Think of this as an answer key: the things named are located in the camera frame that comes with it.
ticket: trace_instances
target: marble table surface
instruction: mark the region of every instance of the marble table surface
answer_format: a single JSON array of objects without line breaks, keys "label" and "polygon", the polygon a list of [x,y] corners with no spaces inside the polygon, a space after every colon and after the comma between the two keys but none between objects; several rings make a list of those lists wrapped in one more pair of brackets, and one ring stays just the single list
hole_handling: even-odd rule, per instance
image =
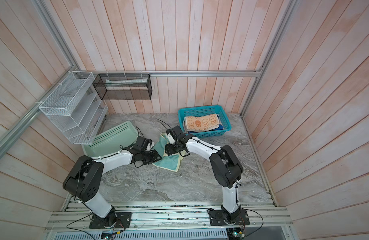
[{"label": "marble table surface", "polygon": [[[244,168],[239,187],[240,203],[267,201],[264,183],[254,160],[253,152],[239,114],[227,114],[232,130],[222,136],[202,140],[217,146],[230,145]],[[179,125],[177,113],[121,113],[108,116],[106,131],[125,121],[139,127],[144,137],[157,142],[165,128],[161,119],[171,127]],[[185,157],[178,172],[133,164],[113,169],[102,176],[99,192],[109,202],[181,201],[221,202],[222,187],[214,178],[211,164],[199,155]]]}]

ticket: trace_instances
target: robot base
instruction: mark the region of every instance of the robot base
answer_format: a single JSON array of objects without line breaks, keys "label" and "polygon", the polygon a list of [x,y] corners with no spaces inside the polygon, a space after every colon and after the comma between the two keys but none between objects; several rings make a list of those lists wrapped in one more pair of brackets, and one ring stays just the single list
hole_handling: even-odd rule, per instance
[{"label": "robot base", "polygon": [[[115,226],[112,228],[129,228],[131,213],[130,212],[117,212],[115,213]],[[102,218],[96,216],[95,214],[92,216],[92,220],[89,226],[90,229],[98,229],[98,228],[108,228],[103,225]]]},{"label": "robot base", "polygon": [[226,210],[211,210],[210,225],[225,226],[225,225],[249,225],[250,221],[245,209],[238,208],[234,213],[229,214]]}]

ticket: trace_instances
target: wood panel wall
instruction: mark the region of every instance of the wood panel wall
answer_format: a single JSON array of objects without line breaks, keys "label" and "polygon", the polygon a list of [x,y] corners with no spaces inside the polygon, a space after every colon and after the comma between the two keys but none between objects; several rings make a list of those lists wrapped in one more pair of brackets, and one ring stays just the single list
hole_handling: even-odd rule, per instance
[{"label": "wood panel wall", "polygon": [[[255,70],[289,0],[45,0],[82,70]],[[150,101],[110,112],[241,112],[254,78],[152,78]]]},{"label": "wood panel wall", "polygon": [[301,1],[245,121],[301,239],[369,239],[369,0]]},{"label": "wood panel wall", "polygon": [[[70,64],[31,0],[0,0],[0,137]],[[0,239],[41,237],[83,154],[41,115],[0,160]]]}]

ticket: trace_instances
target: light green basket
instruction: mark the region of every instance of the light green basket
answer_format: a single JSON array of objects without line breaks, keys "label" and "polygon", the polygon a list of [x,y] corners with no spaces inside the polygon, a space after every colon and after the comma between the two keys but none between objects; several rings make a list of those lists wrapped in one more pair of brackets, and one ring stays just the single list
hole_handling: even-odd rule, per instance
[{"label": "light green basket", "polygon": [[120,150],[120,145],[127,147],[134,143],[138,135],[134,125],[130,121],[126,121],[97,135],[91,145],[82,145],[83,152],[89,157],[117,152]]}]

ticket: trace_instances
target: white wire mesh basket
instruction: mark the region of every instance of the white wire mesh basket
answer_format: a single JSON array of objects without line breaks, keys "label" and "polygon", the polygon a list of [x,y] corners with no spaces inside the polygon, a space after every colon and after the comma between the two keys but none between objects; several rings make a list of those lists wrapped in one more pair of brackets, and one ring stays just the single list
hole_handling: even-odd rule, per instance
[{"label": "white wire mesh basket", "polygon": [[87,94],[94,81],[89,72],[71,72],[41,104],[40,110],[72,144],[91,144],[108,107]]}]

